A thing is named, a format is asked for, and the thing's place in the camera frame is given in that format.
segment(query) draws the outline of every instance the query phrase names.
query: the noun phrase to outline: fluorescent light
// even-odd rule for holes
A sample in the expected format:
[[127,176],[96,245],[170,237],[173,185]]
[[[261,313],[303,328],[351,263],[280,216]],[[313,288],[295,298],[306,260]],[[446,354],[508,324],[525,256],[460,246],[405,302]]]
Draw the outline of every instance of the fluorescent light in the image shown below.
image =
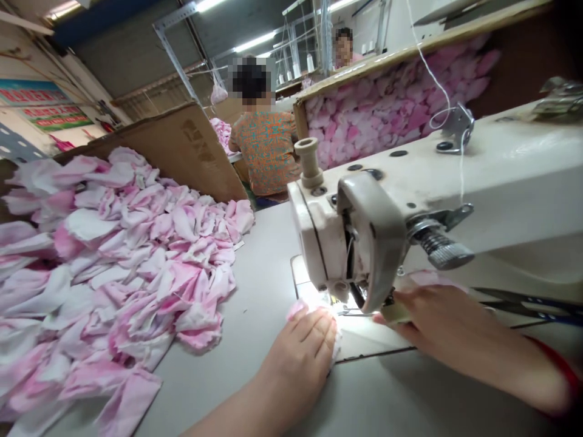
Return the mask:
[[333,3],[330,5],[330,12],[334,12],[335,10],[341,9],[345,6],[348,6],[351,3],[357,2],[358,0],[340,0],[339,2]]
[[[337,11],[338,9],[342,9],[345,6],[351,5],[353,3],[356,3],[359,0],[340,0],[332,5],[330,5],[330,7],[328,8],[328,12],[334,12]],[[316,11],[317,14],[321,14],[322,10],[318,9]]]
[[62,16],[67,15],[69,12],[81,7],[81,4],[76,0],[70,0],[60,4],[59,6],[51,9],[47,12],[46,16],[51,20],[59,19]]
[[202,0],[196,4],[196,12],[204,12],[209,10],[211,7],[215,7],[219,3],[223,3],[225,0]]
[[275,37],[276,33],[277,32],[274,30],[274,31],[268,33],[267,35],[260,36],[258,38],[255,38],[252,41],[246,42],[245,44],[241,44],[240,46],[235,47],[233,50],[237,53],[244,52],[247,49],[258,46],[262,42],[266,42],[266,41],[269,41],[270,39],[273,39]]

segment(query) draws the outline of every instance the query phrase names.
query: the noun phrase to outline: banner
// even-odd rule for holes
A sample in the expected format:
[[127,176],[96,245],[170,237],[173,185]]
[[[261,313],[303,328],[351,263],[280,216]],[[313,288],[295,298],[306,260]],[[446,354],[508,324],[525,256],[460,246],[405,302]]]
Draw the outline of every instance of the banner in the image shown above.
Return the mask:
[[44,132],[93,124],[54,82],[0,79],[0,97]]
[[78,106],[27,108],[21,109],[20,112],[44,132],[93,124]]

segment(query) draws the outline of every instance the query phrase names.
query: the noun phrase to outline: worker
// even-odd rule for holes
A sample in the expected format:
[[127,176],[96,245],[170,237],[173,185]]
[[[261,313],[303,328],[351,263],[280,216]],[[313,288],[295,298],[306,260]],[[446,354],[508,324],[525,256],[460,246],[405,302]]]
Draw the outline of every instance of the worker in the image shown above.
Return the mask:
[[352,29],[343,27],[336,31],[336,69],[346,67],[364,59],[360,53],[355,53],[352,47]]
[[[581,398],[575,394],[577,389],[581,393],[581,382],[551,349],[503,326],[453,286],[394,292],[394,297],[412,319],[394,329],[422,353],[556,418],[565,435],[583,435]],[[380,314],[374,321],[384,324]],[[183,437],[282,435],[315,405],[336,329],[326,311],[298,313],[276,338],[257,375]]]
[[287,201],[287,184],[301,175],[295,120],[289,112],[273,112],[269,74],[255,58],[244,58],[233,73],[233,91],[245,112],[233,125],[229,149],[243,155],[259,207]]

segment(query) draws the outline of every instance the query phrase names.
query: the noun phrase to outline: person's left hand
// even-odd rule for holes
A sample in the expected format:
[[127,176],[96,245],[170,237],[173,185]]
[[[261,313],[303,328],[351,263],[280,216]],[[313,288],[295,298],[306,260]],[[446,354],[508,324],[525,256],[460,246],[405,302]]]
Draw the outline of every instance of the person's left hand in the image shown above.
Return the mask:
[[300,311],[279,333],[250,382],[250,402],[261,402],[269,428],[280,434],[314,406],[332,360],[336,320],[326,310]]

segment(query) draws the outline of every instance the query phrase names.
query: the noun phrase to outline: white sewing machine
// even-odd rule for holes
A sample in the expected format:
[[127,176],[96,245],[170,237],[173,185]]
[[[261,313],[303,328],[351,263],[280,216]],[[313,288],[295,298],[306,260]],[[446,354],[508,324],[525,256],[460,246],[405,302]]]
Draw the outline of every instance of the white sewing machine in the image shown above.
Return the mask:
[[475,122],[458,107],[443,132],[324,172],[299,141],[288,191],[312,284],[393,321],[392,287],[423,268],[582,302],[583,122],[535,120],[548,102]]

